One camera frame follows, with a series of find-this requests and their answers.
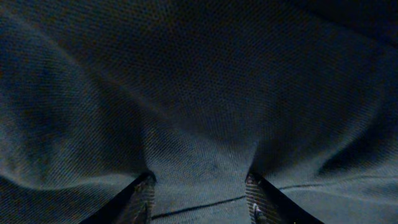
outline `gray cloth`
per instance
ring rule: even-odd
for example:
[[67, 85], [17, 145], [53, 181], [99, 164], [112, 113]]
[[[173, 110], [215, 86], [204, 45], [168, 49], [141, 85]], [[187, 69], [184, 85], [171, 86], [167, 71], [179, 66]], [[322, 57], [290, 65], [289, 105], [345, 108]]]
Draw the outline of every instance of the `gray cloth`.
[[154, 223], [249, 223], [250, 167], [325, 223], [397, 223], [372, 2], [1, 1], [0, 223], [79, 223], [146, 170]]

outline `dark fabric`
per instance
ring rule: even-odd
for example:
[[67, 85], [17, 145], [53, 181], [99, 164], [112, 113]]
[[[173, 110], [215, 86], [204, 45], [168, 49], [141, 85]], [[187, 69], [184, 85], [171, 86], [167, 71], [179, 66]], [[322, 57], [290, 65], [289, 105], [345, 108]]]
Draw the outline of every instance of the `dark fabric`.
[[396, 223], [396, 2], [333, 2], [1, 1], [0, 223], [80, 223], [148, 170], [153, 223], [250, 223], [249, 169]]

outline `textured fabric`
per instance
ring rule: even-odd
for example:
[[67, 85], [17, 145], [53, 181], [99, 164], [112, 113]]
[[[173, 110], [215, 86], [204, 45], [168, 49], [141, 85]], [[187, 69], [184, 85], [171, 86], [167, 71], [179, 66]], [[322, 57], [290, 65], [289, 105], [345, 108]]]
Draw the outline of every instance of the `textured fabric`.
[[375, 2], [2, 0], [0, 223], [79, 223], [148, 170], [153, 223], [250, 223], [249, 169], [322, 222], [396, 223]]

